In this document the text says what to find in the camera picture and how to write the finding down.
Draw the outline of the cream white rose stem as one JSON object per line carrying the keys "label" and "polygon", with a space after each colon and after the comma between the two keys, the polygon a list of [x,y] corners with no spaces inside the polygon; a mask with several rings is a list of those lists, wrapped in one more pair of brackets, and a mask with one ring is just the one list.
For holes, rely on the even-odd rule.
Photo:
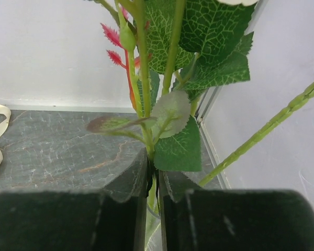
{"label": "cream white rose stem", "polygon": [[207,174],[198,184],[201,187],[206,186],[218,174],[225,170],[232,163],[237,161],[254,145],[263,140],[269,133],[271,133],[278,125],[289,118],[295,111],[302,108],[310,99],[314,98],[314,82],[295,98],[293,98],[288,105],[272,117],[262,128],[255,132],[247,141],[240,145],[234,152],[226,157],[221,163],[217,165],[209,174]]}

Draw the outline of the small pink rose stem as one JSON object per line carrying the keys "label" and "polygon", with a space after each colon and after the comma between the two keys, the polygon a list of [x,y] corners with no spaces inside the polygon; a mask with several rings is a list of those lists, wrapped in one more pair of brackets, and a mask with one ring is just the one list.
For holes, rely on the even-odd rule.
{"label": "small pink rose stem", "polygon": [[123,49],[108,56],[126,70],[129,96],[136,120],[102,116],[87,125],[91,133],[128,136],[141,141],[152,162],[161,151],[155,145],[163,138],[182,132],[189,121],[193,95],[186,94],[187,81],[177,77],[170,89],[171,76],[190,69],[202,48],[201,11],[197,1],[107,1],[118,29],[103,25],[106,38]]}

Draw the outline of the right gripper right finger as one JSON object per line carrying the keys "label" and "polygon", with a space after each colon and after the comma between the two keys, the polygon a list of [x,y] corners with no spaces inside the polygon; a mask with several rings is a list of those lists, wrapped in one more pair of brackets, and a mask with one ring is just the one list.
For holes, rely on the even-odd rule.
{"label": "right gripper right finger", "polygon": [[160,172],[164,250],[314,250],[314,211],[287,189],[199,187]]}

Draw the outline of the light pink rose stem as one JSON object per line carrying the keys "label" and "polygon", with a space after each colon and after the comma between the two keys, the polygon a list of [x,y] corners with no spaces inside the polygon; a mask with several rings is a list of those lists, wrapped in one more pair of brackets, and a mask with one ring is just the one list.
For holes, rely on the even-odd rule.
{"label": "light pink rose stem", "polygon": [[246,34],[256,1],[115,1],[132,107],[149,117],[154,91],[184,90],[196,104],[210,87],[248,81]]}

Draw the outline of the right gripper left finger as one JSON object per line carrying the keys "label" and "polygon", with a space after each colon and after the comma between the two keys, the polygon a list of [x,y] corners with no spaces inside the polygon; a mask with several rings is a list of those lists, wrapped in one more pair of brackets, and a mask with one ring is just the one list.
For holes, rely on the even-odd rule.
{"label": "right gripper left finger", "polygon": [[0,192],[0,250],[144,250],[148,158],[101,189]]}

